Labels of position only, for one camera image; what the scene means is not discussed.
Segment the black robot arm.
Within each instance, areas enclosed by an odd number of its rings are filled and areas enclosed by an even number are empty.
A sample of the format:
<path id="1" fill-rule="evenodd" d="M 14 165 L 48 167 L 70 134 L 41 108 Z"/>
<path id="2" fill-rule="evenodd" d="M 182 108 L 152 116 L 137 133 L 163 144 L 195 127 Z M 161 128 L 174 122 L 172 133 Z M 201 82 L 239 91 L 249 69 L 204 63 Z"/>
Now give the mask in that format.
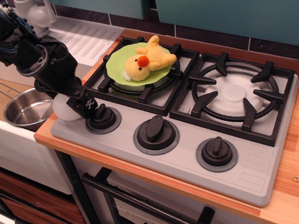
<path id="1" fill-rule="evenodd" d="M 18 73 L 35 79 L 36 90 L 51 97 L 68 96 L 67 104 L 89 119 L 98 107 L 91 91 L 76 77 L 76 59 L 61 41 L 39 37 L 25 18 L 0 3 L 0 62 L 16 66 Z"/>

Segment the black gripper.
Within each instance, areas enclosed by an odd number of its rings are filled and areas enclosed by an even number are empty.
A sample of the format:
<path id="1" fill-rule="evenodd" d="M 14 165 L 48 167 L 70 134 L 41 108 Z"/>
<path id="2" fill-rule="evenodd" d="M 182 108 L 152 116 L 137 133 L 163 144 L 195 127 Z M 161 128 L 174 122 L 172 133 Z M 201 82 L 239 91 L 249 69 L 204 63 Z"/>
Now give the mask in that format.
<path id="1" fill-rule="evenodd" d="M 34 77 L 48 91 L 64 94 L 66 104 L 78 115 L 88 119 L 98 104 L 92 95 L 83 96 L 82 84 L 75 76 L 76 59 L 61 41 L 45 35 L 35 43 L 23 40 L 17 48 L 18 72 Z"/>

